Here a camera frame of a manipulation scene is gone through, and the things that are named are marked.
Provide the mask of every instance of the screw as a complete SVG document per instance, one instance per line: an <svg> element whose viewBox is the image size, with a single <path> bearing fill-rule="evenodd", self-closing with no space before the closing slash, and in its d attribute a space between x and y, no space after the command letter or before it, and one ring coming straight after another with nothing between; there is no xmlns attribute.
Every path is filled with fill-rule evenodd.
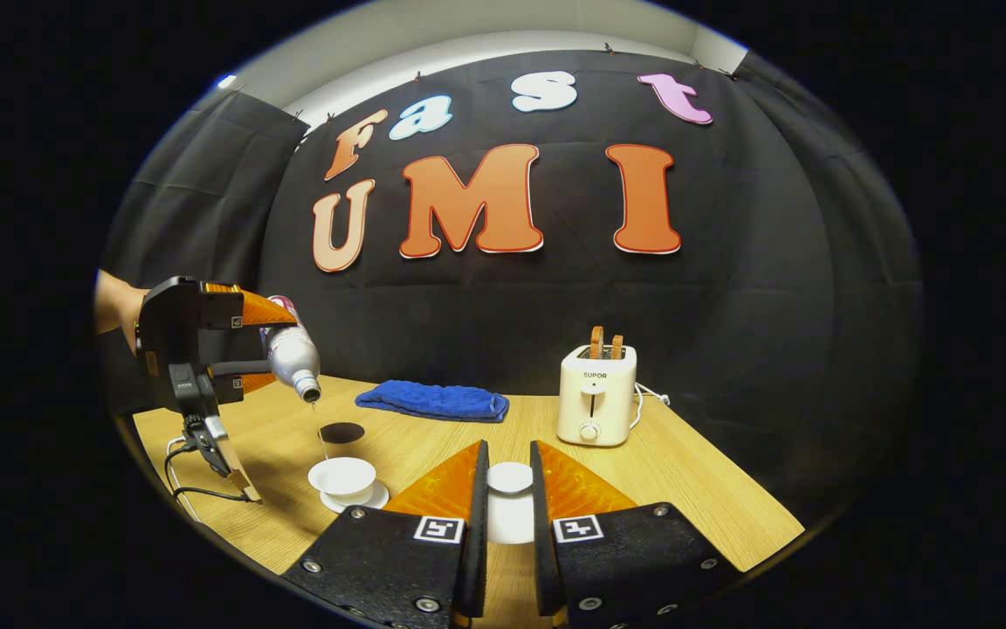
<svg viewBox="0 0 1006 629"><path fill-rule="evenodd" d="M429 597L422 597L418 600L415 600L413 602L413 606L421 609L424 613L435 613L437 610L441 609L441 604Z"/></svg>

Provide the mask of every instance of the ceiling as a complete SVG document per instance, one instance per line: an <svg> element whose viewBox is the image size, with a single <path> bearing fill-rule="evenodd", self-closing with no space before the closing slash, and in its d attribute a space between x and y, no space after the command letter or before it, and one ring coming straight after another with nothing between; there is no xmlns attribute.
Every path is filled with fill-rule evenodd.
<svg viewBox="0 0 1006 629"><path fill-rule="evenodd" d="M401 52L463 36L522 30L618 36L676 56L693 56L694 44L707 40L711 49L718 44L729 49L714 66L727 71L744 51L687 16L639 0L375 0L312 25L231 70L238 76L231 89L241 87L287 108L324 84ZM694 58L709 66L702 56Z"/></svg>

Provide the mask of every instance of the white wall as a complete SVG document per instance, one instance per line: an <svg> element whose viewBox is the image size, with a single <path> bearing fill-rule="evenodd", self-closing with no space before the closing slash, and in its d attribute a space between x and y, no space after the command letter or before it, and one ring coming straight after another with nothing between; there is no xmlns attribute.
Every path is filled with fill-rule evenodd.
<svg viewBox="0 0 1006 629"><path fill-rule="evenodd" d="M737 67L746 48L706 27L696 27L696 39L701 40L693 50L701 56L660 48L650 43L598 35L592 32L565 30L519 30L492 32L487 35L461 36L458 39L432 43L408 52L388 56L325 83L322 87L301 97L283 109L288 113L303 110L299 118L310 127L318 127L328 119L328 113L340 112L363 103L372 96L398 87L412 80L416 72L430 75L443 69L460 66L492 56L514 55L535 50L604 50L610 43L614 50L639 52L643 55L665 56L668 59L694 63L701 61L705 67L725 69Z"/></svg>

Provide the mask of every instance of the orange letter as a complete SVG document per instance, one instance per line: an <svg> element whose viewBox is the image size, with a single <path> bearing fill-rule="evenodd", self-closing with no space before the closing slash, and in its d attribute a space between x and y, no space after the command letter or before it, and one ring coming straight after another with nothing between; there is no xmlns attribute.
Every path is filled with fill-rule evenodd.
<svg viewBox="0 0 1006 629"><path fill-rule="evenodd" d="M347 239L339 249L332 247L332 212L340 195L327 195L313 203L313 262L320 271L335 274L351 267L363 247L363 218L367 215L367 192L374 179L364 179L347 188Z"/></svg>
<svg viewBox="0 0 1006 629"><path fill-rule="evenodd" d="M328 172L324 174L325 182L346 171L348 166L360 158L355 154L355 147L361 149L366 147L367 141L371 139L371 133L374 132L371 125L382 123L384 120L387 120L387 111L376 111L373 115L367 116L359 124L356 124L355 127L347 129L336 137L336 156L332 158L332 166L328 167Z"/></svg>
<svg viewBox="0 0 1006 629"><path fill-rule="evenodd" d="M487 151L467 186L443 156L416 160L402 170L410 180L410 229L398 251L403 258L430 258L441 251L433 235L433 215L448 247L464 251L480 210L487 207L476 247L487 254L534 251L542 232L530 215L530 164L538 149L503 144Z"/></svg>
<svg viewBox="0 0 1006 629"><path fill-rule="evenodd" d="M674 158L666 151L639 144L613 144L605 151L619 164L624 182L624 226L616 247L632 254L674 254L682 238L670 226L666 204L666 169Z"/></svg>

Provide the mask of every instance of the light blue letter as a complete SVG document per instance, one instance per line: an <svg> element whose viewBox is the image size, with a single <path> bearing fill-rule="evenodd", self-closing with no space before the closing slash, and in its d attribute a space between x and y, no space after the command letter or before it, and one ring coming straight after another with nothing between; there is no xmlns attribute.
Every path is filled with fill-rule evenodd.
<svg viewBox="0 0 1006 629"><path fill-rule="evenodd" d="M391 140L402 140L413 136L418 131L436 131L445 127L445 123L453 120L448 113L448 105L453 102L448 96L432 96L406 108L398 116L398 124L390 129Z"/></svg>
<svg viewBox="0 0 1006 629"><path fill-rule="evenodd" d="M516 96L511 104L520 112L559 110L576 100L576 91L570 88L575 80L567 71L535 71L524 74L511 83Z"/></svg>

